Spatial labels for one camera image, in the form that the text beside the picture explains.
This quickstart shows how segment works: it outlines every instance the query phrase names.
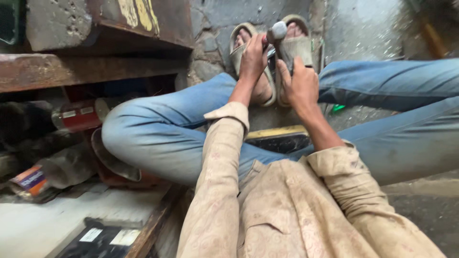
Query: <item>concrete floor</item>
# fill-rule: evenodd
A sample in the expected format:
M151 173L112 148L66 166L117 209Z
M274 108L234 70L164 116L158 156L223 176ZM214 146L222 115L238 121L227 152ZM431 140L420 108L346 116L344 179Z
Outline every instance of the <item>concrete floor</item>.
M442 1L425 1L425 5L452 56L459 53L459 16L445 9ZM269 26L291 13L299 13L310 21L315 42L320 42L321 37L325 39L327 64L341 60L380 61L401 55L431 59L419 23L404 0L191 0L197 45L188 84L206 81L221 71L234 75L229 61L229 36L237 24ZM327 119L340 131L391 115L389 110L348 107ZM249 116L252 131L301 124L293 110L277 105L251 107ZM383 189L397 212L418 225L447 257L459 257L458 172Z

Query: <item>slide sandal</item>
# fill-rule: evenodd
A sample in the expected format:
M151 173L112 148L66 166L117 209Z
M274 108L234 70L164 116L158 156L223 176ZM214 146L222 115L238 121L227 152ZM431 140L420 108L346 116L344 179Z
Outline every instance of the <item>slide sandal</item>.
M282 41L281 44L284 45L285 49L287 50L287 53L289 53L291 56L296 57L300 56L301 59L303 60L304 66L307 67L312 67L313 65L313 56L312 56L312 50L311 50L311 38L309 35L309 29L307 27L306 20L296 14L291 14L287 15L284 19L282 19L283 22L287 24L287 26L295 22L297 26L300 27L300 29L306 34L306 37L294 37L294 38L289 38L285 39ZM282 85L282 78L280 76L280 72L277 69L276 66L276 88L277 88L277 102L281 107L290 107L290 104L288 102L285 102L282 100L282 95L284 91L284 86Z
M239 24L238 26L236 26L236 28L231 33L231 36L229 38L229 50L230 50L229 58L233 62L234 68L236 70L236 74L238 76L239 76L239 68L241 66L242 53L246 49L246 44L244 44L242 46L239 46L238 48L234 49L234 43L235 43L237 35L239 34L239 31L241 29L245 29L251 36L254 35L255 33L258 33L257 29L252 24L250 24L248 22ZM271 86L273 95L271 96L271 98L268 101L266 101L263 104L260 104L260 106L268 107L268 106L274 104L274 102L276 101L276 98L277 98L277 94L276 94L276 86L275 86L275 83L274 83L274 79L273 79L273 76L271 74L271 71L269 70L269 67L266 67L264 69L264 74L268 78L269 85Z

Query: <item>hand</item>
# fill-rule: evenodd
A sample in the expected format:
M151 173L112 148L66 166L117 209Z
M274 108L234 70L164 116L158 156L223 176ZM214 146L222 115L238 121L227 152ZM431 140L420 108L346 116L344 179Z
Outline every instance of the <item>hand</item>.
M247 42L246 49L242 53L239 80L245 81L252 87L260 79L264 69L268 65L268 49L263 51L263 38L265 34L254 34Z
M277 68L282 76L285 95L291 106L299 109L315 110L319 99L319 77L312 68L304 67L301 57L295 57L293 77L282 60L277 60Z

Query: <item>jeans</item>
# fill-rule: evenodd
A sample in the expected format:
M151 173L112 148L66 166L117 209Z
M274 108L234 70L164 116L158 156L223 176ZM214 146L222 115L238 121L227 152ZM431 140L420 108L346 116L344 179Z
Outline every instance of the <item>jeans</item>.
M459 59L430 62L334 62L319 75L319 102L402 111L339 132L360 151L380 185L459 168ZM226 104L236 81L222 73L167 95L134 99L113 109L102 128L106 148L124 162L158 177L194 186L206 134L193 130L203 115ZM253 161L297 161L291 154L244 143L239 179Z

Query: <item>shirt cuff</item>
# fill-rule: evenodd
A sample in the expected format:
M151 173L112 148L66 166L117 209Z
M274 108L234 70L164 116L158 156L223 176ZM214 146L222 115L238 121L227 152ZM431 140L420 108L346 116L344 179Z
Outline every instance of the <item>shirt cuff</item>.
M249 132L249 110L240 102L230 102L223 107L204 115L207 120L234 118L244 126L244 138Z
M317 176L351 175L368 172L367 166L360 160L356 147L343 140L346 147L339 146L315 152L307 157L307 161Z

